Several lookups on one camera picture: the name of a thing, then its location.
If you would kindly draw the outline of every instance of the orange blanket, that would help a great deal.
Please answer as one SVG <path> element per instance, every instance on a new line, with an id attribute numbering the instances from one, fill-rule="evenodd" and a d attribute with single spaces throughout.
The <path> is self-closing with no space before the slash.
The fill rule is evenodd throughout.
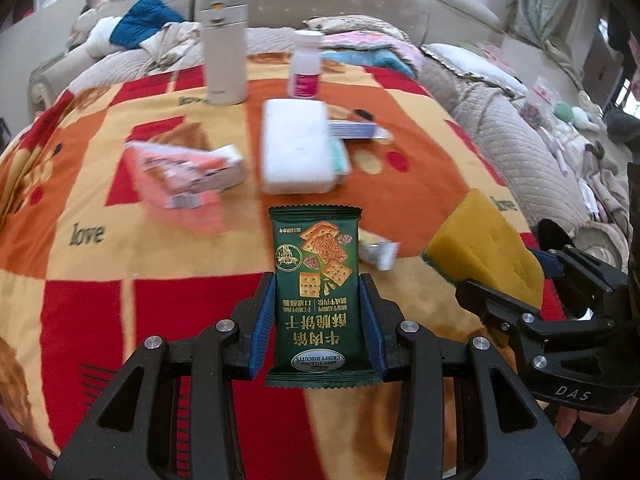
<path id="1" fill-rule="evenodd" d="M 147 336 L 193 336 L 254 293 L 260 273 L 273 270 L 271 205 L 360 206 L 362 228 L 401 243 L 392 271 L 361 267 L 373 273 L 383 297 L 438 335 L 466 340 L 481 329 L 457 305 L 453 286 L 419 255 L 473 187 L 532 241 L 494 169 L 415 82 L 382 69 L 331 65 L 319 98 L 334 114 L 372 112 L 393 139 L 351 142 L 353 174 L 326 195 L 265 196 L 258 179 L 262 104 L 286 96 L 287 73 L 277 57 L 252 59 L 249 98 L 231 107 L 204 102 L 202 67 L 77 96 L 67 91 L 3 155 L 0 394 L 46 446 L 65 445 L 104 382 Z M 235 144 L 249 177 L 222 194 L 228 232 L 207 237 L 149 219 L 122 160 L 127 140 Z M 395 386 L 282 390 L 266 388 L 261 376 L 236 384 L 235 395 L 250 479 L 384 476 Z"/>

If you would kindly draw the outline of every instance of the cracker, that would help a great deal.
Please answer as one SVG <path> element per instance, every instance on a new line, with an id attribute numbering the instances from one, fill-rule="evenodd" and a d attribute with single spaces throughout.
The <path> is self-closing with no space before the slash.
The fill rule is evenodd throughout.
<path id="1" fill-rule="evenodd" d="M 321 220 L 316 224 L 313 224 L 309 229 L 303 232 L 300 235 L 300 238 L 303 240 L 309 240 L 313 238 L 314 235 L 322 236 L 327 233 L 331 233 L 333 236 L 337 235 L 340 232 L 340 228 L 336 225 L 333 225 L 326 220 Z"/>
<path id="2" fill-rule="evenodd" d="M 300 272 L 300 297 L 320 297 L 320 274 L 317 272 Z"/>
<path id="3" fill-rule="evenodd" d="M 338 286 L 342 286 L 342 284 L 347 281 L 347 278 L 351 276 L 353 271 L 345 264 L 342 264 L 337 260 L 331 260 L 320 270 L 320 272 L 331 279 L 332 282 L 337 283 Z"/>
<path id="4" fill-rule="evenodd" d="M 348 258 L 347 253 L 338 245 L 331 233 L 314 236 L 302 245 L 302 249 L 317 254 L 324 264 L 329 263 L 330 260 L 343 262 Z"/>

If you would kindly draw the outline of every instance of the green ball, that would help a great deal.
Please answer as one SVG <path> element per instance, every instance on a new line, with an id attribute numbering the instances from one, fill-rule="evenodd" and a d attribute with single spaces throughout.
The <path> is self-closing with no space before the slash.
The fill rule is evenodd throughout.
<path id="1" fill-rule="evenodd" d="M 567 103 L 557 103 L 556 106 L 554 106 L 554 115 L 568 124 L 574 121 L 574 111 L 571 110 L 571 107 Z"/>

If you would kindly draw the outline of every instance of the finger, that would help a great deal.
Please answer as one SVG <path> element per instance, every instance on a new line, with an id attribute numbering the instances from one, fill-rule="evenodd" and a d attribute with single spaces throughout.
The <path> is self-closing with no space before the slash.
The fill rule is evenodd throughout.
<path id="1" fill-rule="evenodd" d="M 556 415 L 556 431 L 560 437 L 565 438 L 578 420 L 578 412 L 571 408 L 561 407 Z"/>

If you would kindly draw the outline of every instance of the metal screw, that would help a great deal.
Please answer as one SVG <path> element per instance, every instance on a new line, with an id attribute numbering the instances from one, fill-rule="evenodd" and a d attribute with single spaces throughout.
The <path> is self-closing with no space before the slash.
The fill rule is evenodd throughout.
<path id="1" fill-rule="evenodd" d="M 221 319 L 216 323 L 216 330 L 218 332 L 231 332 L 235 326 L 236 324 L 232 319 Z"/>
<path id="2" fill-rule="evenodd" d="M 402 323 L 400 323 L 400 330 L 402 330 L 403 332 L 418 332 L 419 328 L 420 325 L 418 325 L 415 321 L 411 321 L 410 319 L 405 319 Z"/>
<path id="3" fill-rule="evenodd" d="M 489 346 L 491 346 L 489 340 L 482 336 L 475 337 L 473 340 L 473 344 L 478 350 L 487 350 Z"/>
<path id="4" fill-rule="evenodd" d="M 149 350 L 158 348 L 162 344 L 162 338 L 159 335 L 150 335 L 145 339 L 145 347 Z"/>
<path id="5" fill-rule="evenodd" d="M 546 357 L 543 355 L 536 355 L 533 358 L 533 365 L 540 370 L 546 368 Z"/>

